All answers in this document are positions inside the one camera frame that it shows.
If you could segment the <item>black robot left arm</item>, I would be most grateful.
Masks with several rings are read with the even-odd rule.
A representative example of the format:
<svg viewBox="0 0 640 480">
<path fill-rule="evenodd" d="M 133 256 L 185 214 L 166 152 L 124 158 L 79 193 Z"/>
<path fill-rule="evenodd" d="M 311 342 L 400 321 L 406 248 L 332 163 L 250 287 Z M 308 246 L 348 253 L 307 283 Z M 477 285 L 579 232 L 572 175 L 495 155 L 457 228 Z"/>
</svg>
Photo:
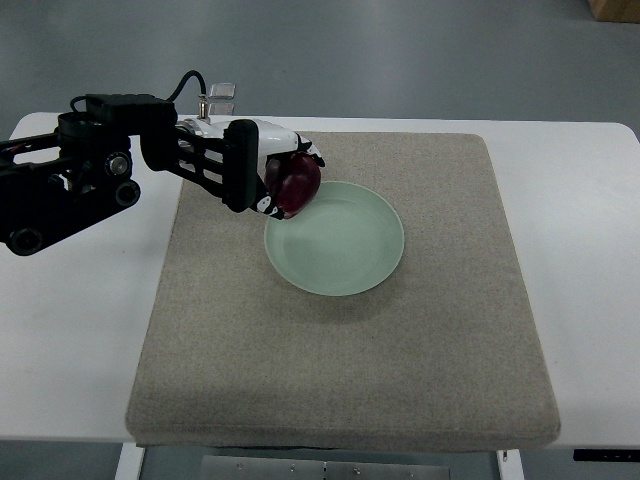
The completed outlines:
<svg viewBox="0 0 640 480">
<path fill-rule="evenodd" d="M 15 255 L 34 255 L 137 203 L 131 139 L 153 144 L 173 134 L 174 102 L 190 70 L 166 98 L 151 94 L 85 94 L 70 102 L 47 134 L 1 144 L 1 241 Z"/>
</svg>

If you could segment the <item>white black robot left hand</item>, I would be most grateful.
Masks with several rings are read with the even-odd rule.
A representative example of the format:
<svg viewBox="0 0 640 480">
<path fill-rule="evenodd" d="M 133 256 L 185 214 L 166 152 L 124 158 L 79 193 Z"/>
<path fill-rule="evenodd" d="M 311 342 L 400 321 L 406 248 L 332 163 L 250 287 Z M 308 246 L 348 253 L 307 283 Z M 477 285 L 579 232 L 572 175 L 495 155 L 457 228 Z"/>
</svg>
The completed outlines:
<svg viewBox="0 0 640 480">
<path fill-rule="evenodd" d="M 176 125 L 178 159 L 170 171 L 222 200 L 230 210 L 247 209 L 282 220 L 265 185 L 267 158 L 305 152 L 325 161 L 312 141 L 264 120 L 240 119 L 209 123 L 188 118 Z"/>
</svg>

